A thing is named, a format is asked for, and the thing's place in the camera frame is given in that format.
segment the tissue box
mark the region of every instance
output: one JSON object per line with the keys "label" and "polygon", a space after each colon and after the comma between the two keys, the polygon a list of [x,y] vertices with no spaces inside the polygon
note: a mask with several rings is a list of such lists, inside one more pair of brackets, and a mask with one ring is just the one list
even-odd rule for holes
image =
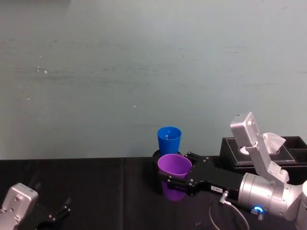
{"label": "tissue box", "polygon": [[[287,170],[290,183],[302,184],[307,180],[307,144],[301,137],[283,137],[285,143],[275,154],[270,154],[272,161]],[[223,138],[220,161],[223,168],[256,174],[250,156],[242,153],[234,138]]]}

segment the cable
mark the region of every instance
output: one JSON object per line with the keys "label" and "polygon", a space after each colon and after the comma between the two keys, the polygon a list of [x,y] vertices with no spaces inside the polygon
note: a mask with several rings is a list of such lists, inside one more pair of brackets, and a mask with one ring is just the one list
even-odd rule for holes
{"label": "cable", "polygon": [[[234,205],[232,205],[230,202],[225,202],[226,205],[232,207],[239,215],[240,217],[244,220],[245,224],[246,224],[246,228],[247,230],[249,230],[249,224],[248,224],[248,221],[245,219],[244,215],[239,211],[239,209],[237,209]],[[211,207],[212,205],[209,206],[209,218],[210,218],[210,221],[211,223],[215,226],[215,228],[217,230],[221,230],[216,224],[215,222],[213,221],[212,219],[212,216],[211,216]]]}
{"label": "cable", "polygon": [[217,230],[221,230],[221,229],[215,224],[215,222],[214,222],[213,219],[212,219],[212,216],[211,216],[211,206],[212,206],[212,205],[209,206],[209,217],[210,217],[210,221],[211,221],[211,223],[215,226],[215,228],[216,228]]}

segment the wall stain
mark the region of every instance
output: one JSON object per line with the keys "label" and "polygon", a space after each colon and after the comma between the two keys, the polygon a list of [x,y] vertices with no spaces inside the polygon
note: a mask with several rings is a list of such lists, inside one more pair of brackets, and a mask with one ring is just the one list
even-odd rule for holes
{"label": "wall stain", "polygon": [[107,46],[109,43],[110,42],[108,40],[100,41],[100,42],[98,42],[97,47],[104,47],[104,46]]}
{"label": "wall stain", "polygon": [[121,49],[121,50],[129,50],[130,49],[129,45],[127,45],[127,44],[114,44],[114,46],[118,49]]}
{"label": "wall stain", "polygon": [[279,12],[283,12],[283,11],[287,10],[289,7],[290,7],[290,6],[281,7],[281,8],[279,9]]}
{"label": "wall stain", "polygon": [[106,73],[114,73],[116,71],[118,72],[125,72],[125,73],[131,73],[132,75],[139,75],[139,73],[143,73],[144,75],[147,74],[156,74],[157,72],[161,72],[165,69],[172,69],[171,66],[168,66],[167,64],[126,64],[126,65],[110,65],[107,67],[102,68],[103,72]]}
{"label": "wall stain", "polygon": [[7,41],[0,41],[0,50],[16,50],[16,46],[11,45]]}
{"label": "wall stain", "polygon": [[101,47],[102,42],[99,43],[89,43],[89,42],[62,42],[65,48],[72,48],[72,49],[90,49],[90,48],[97,48]]}
{"label": "wall stain", "polygon": [[237,51],[226,51],[226,52],[221,52],[220,54],[239,54]]}
{"label": "wall stain", "polygon": [[147,128],[147,127],[162,127],[162,125],[155,125],[155,124],[133,124],[133,125],[126,125],[128,127],[136,127],[136,128]]}
{"label": "wall stain", "polygon": [[246,49],[247,46],[226,46],[226,49]]}
{"label": "wall stain", "polygon": [[243,86],[247,88],[262,88],[262,87],[270,87],[270,86],[277,86],[277,85],[280,85],[280,83],[279,82],[267,82],[267,83],[243,84]]}
{"label": "wall stain", "polygon": [[130,86],[132,88],[137,88],[139,86],[149,86],[149,81],[137,81],[137,80],[126,80],[124,79],[114,79],[106,78],[103,76],[90,76],[87,73],[76,73],[74,71],[65,71],[65,70],[56,70],[56,71],[48,71],[48,74],[43,74],[40,72],[35,72],[36,68],[16,68],[15,70],[0,70],[0,72],[10,72],[16,73],[15,78],[20,80],[30,80],[36,82],[42,81],[54,81],[59,84],[77,84],[77,85],[122,85],[122,86]]}

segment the black tablecloth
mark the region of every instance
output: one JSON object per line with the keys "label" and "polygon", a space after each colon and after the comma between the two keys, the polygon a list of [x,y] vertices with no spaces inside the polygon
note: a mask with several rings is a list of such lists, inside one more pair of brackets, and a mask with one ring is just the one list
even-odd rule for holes
{"label": "black tablecloth", "polygon": [[[180,202],[155,192],[152,158],[0,161],[0,199],[12,185],[40,184],[39,204],[56,210],[70,197],[71,214],[61,230],[223,230],[245,229],[236,213],[217,205],[218,195],[201,192]],[[264,221],[242,211],[251,230],[295,230],[294,223],[266,215]]]}

